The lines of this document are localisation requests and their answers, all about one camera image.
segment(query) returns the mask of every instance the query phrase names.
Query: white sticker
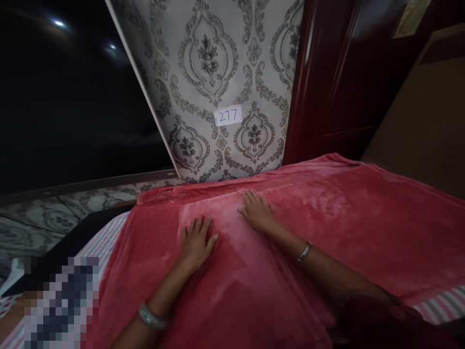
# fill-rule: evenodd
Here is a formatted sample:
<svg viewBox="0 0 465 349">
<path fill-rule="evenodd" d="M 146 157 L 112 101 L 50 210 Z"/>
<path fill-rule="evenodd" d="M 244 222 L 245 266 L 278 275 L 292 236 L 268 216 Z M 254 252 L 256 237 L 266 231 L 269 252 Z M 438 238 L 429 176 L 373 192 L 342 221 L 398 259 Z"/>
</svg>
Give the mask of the white sticker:
<svg viewBox="0 0 465 349">
<path fill-rule="evenodd" d="M 225 126 L 229 124 L 235 124 L 242 121 L 242 105 L 235 104 L 218 109 L 213 113 L 215 116 L 215 125 Z"/>
</svg>

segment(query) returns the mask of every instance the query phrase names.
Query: silver bracelet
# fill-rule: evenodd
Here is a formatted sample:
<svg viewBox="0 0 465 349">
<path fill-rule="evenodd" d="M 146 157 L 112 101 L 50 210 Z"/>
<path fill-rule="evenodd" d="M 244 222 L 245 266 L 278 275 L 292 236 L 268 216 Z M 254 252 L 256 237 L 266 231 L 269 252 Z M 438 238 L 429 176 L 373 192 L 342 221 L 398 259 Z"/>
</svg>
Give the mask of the silver bracelet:
<svg viewBox="0 0 465 349">
<path fill-rule="evenodd" d="M 163 321 L 153 315 L 147 308 L 145 302 L 140 304 L 139 315 L 142 318 L 142 321 L 144 321 L 150 327 L 156 328 L 157 330 L 164 330 L 168 325 L 166 321 Z"/>
<path fill-rule="evenodd" d="M 299 262 L 302 262 L 302 259 L 309 253 L 310 246 L 313 246 L 311 242 L 307 242 L 307 247 L 305 248 L 305 251 L 303 254 L 300 255 L 300 257 L 297 259 Z"/>
</svg>

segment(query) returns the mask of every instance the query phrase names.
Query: damask wallpaper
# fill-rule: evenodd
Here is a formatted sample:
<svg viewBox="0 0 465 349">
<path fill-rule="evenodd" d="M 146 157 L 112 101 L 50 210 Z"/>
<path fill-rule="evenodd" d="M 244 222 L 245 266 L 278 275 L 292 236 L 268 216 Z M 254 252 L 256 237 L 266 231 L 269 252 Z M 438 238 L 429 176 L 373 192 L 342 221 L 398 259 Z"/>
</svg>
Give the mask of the damask wallpaper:
<svg viewBox="0 0 465 349">
<path fill-rule="evenodd" d="M 0 264 L 49 250 L 88 213 L 141 190 L 282 163 L 303 0 L 112 0 L 182 178 L 0 208 Z M 216 108 L 243 122 L 216 127 Z"/>
</svg>

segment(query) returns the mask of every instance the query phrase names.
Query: fleece blanket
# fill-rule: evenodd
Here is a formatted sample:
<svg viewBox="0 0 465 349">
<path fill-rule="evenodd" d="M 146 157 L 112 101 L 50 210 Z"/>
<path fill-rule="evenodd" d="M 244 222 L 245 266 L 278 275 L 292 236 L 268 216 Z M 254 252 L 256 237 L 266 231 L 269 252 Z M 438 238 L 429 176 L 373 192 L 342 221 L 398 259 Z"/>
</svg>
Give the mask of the fleece blanket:
<svg viewBox="0 0 465 349">
<path fill-rule="evenodd" d="M 162 346 L 330 347 L 325 328 L 334 318 L 321 296 L 235 211 L 250 188 L 263 191 L 293 232 L 403 299 L 465 278 L 463 201 L 332 154 L 252 178 L 141 194 L 100 285 L 98 330 L 89 338 L 110 346 L 174 263 L 180 226 L 201 213 L 213 216 L 220 241 L 186 285 Z"/>
</svg>

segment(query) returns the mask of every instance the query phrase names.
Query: wrist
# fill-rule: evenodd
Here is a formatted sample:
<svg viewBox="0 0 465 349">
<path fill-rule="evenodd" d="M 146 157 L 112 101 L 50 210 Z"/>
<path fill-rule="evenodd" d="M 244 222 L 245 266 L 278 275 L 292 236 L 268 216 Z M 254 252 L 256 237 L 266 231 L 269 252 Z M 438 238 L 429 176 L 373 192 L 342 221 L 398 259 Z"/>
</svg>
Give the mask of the wrist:
<svg viewBox="0 0 465 349">
<path fill-rule="evenodd" d="M 172 266 L 170 273 L 172 273 L 177 278 L 187 281 L 193 273 L 195 273 L 195 268 L 192 263 L 179 259 Z"/>
<path fill-rule="evenodd" d="M 276 220 L 267 222 L 263 227 L 263 232 L 269 236 L 288 234 L 286 228 Z"/>
</svg>

